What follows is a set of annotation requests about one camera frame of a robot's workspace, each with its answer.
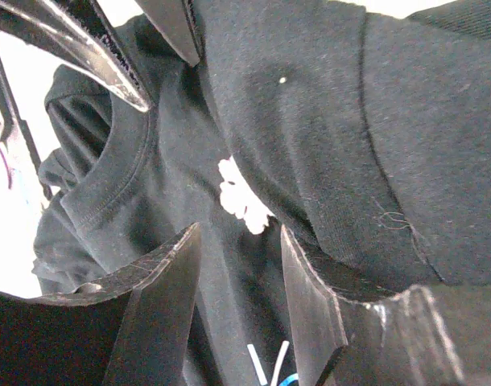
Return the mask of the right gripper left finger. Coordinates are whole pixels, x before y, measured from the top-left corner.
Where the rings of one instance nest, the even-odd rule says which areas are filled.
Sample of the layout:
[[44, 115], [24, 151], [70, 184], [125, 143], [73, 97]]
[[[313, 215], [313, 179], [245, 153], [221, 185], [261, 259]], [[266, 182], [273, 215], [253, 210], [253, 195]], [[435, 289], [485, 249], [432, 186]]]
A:
[[67, 294], [0, 292], [0, 385], [179, 385], [200, 276], [193, 224]]

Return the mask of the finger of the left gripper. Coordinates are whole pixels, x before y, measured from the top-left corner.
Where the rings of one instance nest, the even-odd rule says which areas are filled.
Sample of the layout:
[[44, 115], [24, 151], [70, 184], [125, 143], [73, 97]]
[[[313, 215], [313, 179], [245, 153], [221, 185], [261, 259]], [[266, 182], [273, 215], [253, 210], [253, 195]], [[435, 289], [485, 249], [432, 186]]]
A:
[[193, 1], [136, 0], [150, 22], [178, 56], [191, 67], [201, 60], [202, 46], [196, 30]]

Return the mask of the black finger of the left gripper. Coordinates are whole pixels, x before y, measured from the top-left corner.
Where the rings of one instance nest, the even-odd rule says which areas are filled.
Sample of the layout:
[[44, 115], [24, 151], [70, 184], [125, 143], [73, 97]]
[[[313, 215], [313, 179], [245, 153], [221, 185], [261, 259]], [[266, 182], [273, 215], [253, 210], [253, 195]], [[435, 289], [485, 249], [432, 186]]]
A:
[[91, 77], [140, 112], [151, 95], [96, 1], [0, 1], [0, 32]]

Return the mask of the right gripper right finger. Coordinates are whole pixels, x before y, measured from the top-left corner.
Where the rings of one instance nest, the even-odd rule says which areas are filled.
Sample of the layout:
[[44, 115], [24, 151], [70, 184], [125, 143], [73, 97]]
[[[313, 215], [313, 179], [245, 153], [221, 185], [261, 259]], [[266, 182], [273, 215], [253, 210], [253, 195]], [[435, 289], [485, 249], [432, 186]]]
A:
[[491, 385], [491, 285], [382, 288], [281, 230], [302, 385]]

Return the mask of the white flower brooch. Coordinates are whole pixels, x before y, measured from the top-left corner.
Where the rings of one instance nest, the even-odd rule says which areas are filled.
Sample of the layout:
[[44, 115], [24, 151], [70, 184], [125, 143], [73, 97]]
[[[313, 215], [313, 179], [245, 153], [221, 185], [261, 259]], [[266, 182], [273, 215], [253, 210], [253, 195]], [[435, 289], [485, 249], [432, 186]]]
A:
[[272, 211], [254, 194], [242, 176], [233, 157], [218, 163], [222, 182], [220, 188], [221, 206], [232, 216], [244, 222], [253, 235], [259, 235], [269, 227]]

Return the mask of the black t-shirt garment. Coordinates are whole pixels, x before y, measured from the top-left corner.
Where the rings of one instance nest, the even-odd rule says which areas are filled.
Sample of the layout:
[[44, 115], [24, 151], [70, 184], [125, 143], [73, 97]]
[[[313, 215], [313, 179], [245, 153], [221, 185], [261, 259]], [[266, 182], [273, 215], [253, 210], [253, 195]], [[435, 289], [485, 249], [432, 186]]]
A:
[[[104, 277], [195, 222], [203, 261], [186, 385], [258, 385], [291, 337], [280, 228], [389, 290], [491, 284], [491, 41], [326, 1], [197, 1], [190, 68], [139, 15], [118, 37], [140, 113], [62, 66], [44, 107], [58, 188], [35, 238], [46, 293]], [[220, 203], [233, 157], [272, 211]]]

